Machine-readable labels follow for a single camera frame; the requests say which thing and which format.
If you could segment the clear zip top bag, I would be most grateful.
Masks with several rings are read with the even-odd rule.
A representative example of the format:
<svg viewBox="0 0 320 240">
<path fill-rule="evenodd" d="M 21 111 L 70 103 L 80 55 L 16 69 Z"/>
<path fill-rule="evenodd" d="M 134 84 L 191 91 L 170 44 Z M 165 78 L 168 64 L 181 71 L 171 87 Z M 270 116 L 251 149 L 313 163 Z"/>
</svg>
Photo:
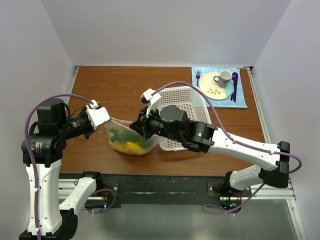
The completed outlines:
<svg viewBox="0 0 320 240">
<path fill-rule="evenodd" d="M 129 128 L 131 123 L 131 121 L 112 118 L 104 124 L 109 144 L 114 150 L 126 155 L 142 156 L 165 140 L 164 137 L 156 134 L 149 139 L 144 139 Z"/>
</svg>

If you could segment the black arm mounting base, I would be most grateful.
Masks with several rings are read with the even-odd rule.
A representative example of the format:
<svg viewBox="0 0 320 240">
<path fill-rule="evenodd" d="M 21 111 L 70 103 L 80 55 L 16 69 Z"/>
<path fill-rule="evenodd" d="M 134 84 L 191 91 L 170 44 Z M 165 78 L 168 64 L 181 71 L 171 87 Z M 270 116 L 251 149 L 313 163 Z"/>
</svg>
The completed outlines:
<svg viewBox="0 0 320 240">
<path fill-rule="evenodd" d="M 111 204 L 115 196 L 114 208 L 122 205 L 220 205 L 220 198 L 231 198 L 241 195 L 239 191 L 227 192 L 220 188 L 225 185 L 222 176 L 179 176 L 150 174 L 101 174 L 85 171 L 77 178 L 90 177 L 97 179 L 97 189 L 110 189 L 112 192 L 97 193 L 106 196 Z"/>
</svg>

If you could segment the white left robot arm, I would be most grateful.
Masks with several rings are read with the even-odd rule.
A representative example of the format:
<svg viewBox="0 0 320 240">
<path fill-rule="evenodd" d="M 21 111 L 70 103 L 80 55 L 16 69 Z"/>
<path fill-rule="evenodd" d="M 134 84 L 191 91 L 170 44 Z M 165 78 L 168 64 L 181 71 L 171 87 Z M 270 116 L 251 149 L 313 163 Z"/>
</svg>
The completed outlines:
<svg viewBox="0 0 320 240">
<path fill-rule="evenodd" d="M 30 187 L 30 218 L 21 240 L 70 240 L 78 226 L 79 211 L 87 199 L 104 190 L 102 175 L 87 171 L 63 203 L 59 203 L 59 174 L 67 140 L 83 135 L 89 139 L 111 118 L 105 107 L 84 98 L 85 105 L 72 118 L 60 96 L 40 102 L 28 115 L 25 140 L 21 144 L 23 163 Z"/>
</svg>

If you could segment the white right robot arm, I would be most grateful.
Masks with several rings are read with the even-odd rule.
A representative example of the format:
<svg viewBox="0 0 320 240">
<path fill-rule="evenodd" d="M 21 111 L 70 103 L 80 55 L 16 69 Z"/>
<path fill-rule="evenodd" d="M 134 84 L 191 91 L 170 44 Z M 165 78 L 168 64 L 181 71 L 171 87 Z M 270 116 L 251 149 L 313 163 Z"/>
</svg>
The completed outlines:
<svg viewBox="0 0 320 240">
<path fill-rule="evenodd" d="M 280 189 L 288 187 L 289 158 L 281 155 L 290 152 L 287 142 L 267 144 L 224 133 L 212 124 L 189 119 L 175 105 L 162 110 L 145 107 L 129 127 L 145 140 L 158 135 L 181 143 L 192 152 L 224 154 L 252 163 L 245 169 L 227 172 L 224 183 L 213 187 L 217 193 L 233 197 L 247 187 L 262 183 Z"/>
</svg>

